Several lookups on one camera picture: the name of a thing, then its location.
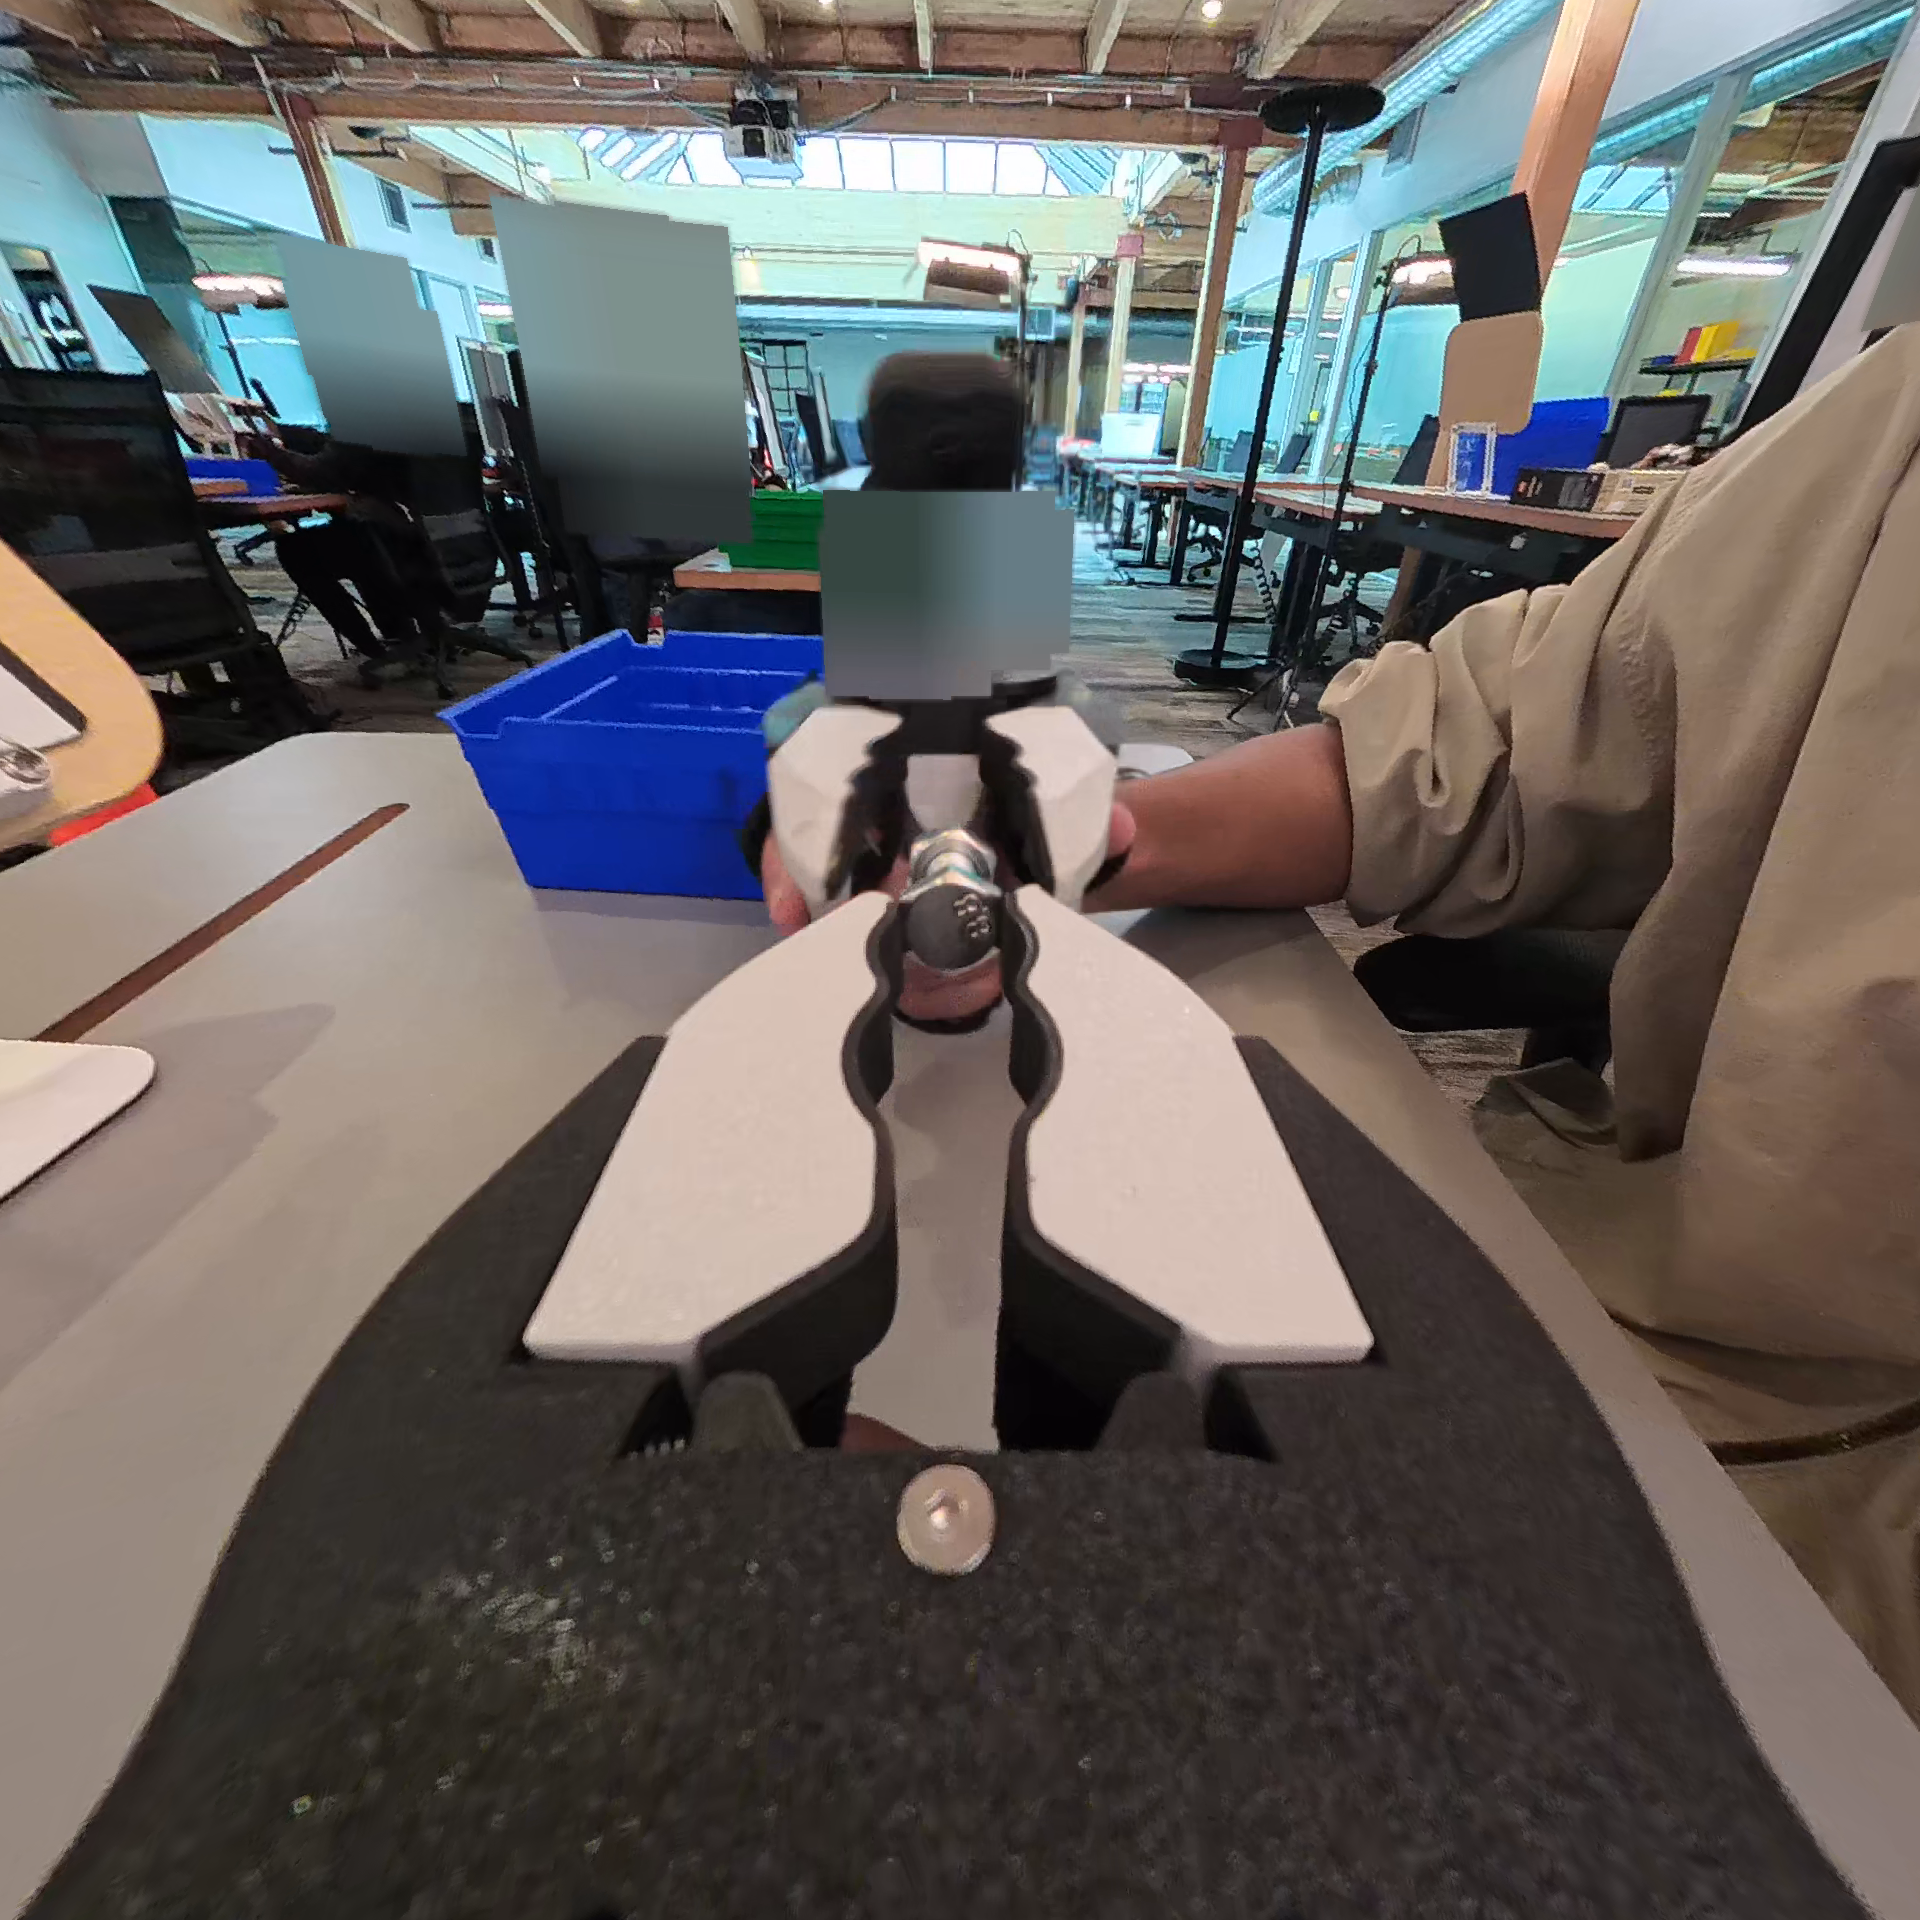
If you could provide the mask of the steel hex bolt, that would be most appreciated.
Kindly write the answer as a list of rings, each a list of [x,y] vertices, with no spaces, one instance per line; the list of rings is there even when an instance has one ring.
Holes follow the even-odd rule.
[[[1000,955],[1000,854],[967,828],[919,835],[895,904],[903,947],[933,979],[972,977]]]

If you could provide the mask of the person's right hand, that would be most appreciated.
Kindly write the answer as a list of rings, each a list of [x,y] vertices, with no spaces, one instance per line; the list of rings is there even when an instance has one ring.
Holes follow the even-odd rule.
[[[1084,913],[1088,914],[1153,907],[1165,898],[1168,883],[1163,860],[1158,860],[1160,848],[1147,843],[1144,808],[1132,805],[1135,800],[1135,786],[1137,781],[1123,781],[1118,788],[1110,809],[1108,860],[1096,873],[1096,884],[1084,898]],[[758,877],[775,930],[789,936],[804,929],[811,913],[801,889],[787,873],[773,835],[773,812],[766,800],[743,822],[737,843]]]

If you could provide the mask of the green crate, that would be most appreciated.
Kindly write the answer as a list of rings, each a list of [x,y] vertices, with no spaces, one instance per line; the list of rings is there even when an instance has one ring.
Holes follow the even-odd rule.
[[[749,536],[724,542],[732,570],[817,571],[825,492],[757,488]]]

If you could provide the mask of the black floor lamp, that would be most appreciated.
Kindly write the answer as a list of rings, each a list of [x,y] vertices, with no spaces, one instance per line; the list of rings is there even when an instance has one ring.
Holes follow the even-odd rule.
[[[1294,210],[1286,228],[1286,254],[1279,275],[1279,298],[1256,389],[1255,424],[1249,428],[1238,488],[1232,498],[1228,538],[1222,542],[1220,565],[1216,571],[1212,640],[1206,646],[1192,645],[1190,650],[1181,650],[1169,661],[1172,676],[1187,685],[1201,690],[1245,688],[1248,678],[1256,669],[1252,658],[1237,654],[1229,646],[1229,638],[1235,624],[1243,544],[1249,533],[1252,508],[1256,498],[1256,473],[1264,432],[1273,412],[1270,405],[1279,377],[1279,358],[1292,310],[1292,288],[1297,280],[1305,249],[1305,232],[1311,213],[1311,188],[1317,180],[1327,134],[1353,132],[1358,128],[1365,128],[1380,114],[1383,107],[1385,97],[1374,84],[1315,80],[1276,92],[1260,113],[1264,130],[1276,134],[1301,134],[1302,155],[1296,180]]]

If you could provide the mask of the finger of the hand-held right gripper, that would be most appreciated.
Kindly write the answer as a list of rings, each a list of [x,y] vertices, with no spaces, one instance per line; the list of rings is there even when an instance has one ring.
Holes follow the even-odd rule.
[[[1061,906],[1081,907],[1113,862],[1113,749],[1081,710],[1025,704],[982,720],[976,765],[998,864]]]
[[[903,872],[905,713],[849,702],[780,702],[766,717],[766,802],[811,921]]]

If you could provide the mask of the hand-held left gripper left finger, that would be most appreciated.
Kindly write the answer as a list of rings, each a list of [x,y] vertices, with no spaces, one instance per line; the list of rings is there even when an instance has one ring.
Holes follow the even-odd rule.
[[[671,1025],[521,1344],[645,1362],[697,1398],[847,1382],[895,1315],[895,900],[864,894],[720,979]]]

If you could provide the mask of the blue bin with black divider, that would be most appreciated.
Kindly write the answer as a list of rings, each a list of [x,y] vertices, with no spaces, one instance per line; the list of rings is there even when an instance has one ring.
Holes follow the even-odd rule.
[[[440,720],[533,889],[751,900],[761,720],[822,664],[817,635],[613,632]]]

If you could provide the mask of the instruction board on white stand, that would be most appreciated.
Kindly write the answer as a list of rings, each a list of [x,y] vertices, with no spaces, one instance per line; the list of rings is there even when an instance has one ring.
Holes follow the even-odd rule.
[[[3,548],[3,848],[95,826],[150,786],[160,716],[139,675],[11,547]],[[142,1048],[3,1038],[3,1195],[134,1106]]]

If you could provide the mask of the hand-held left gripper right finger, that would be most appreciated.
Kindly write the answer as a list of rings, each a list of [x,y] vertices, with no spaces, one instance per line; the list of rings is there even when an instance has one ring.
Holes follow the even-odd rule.
[[[1004,913],[1004,1341],[1110,1408],[1147,1374],[1358,1364],[1376,1334],[1229,1025],[1037,884]]]

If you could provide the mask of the black mesh office chair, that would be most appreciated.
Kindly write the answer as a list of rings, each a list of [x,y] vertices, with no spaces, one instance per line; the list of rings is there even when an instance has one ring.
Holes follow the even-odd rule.
[[[134,669],[166,761],[327,726],[225,571],[156,376],[3,372],[3,540]]]

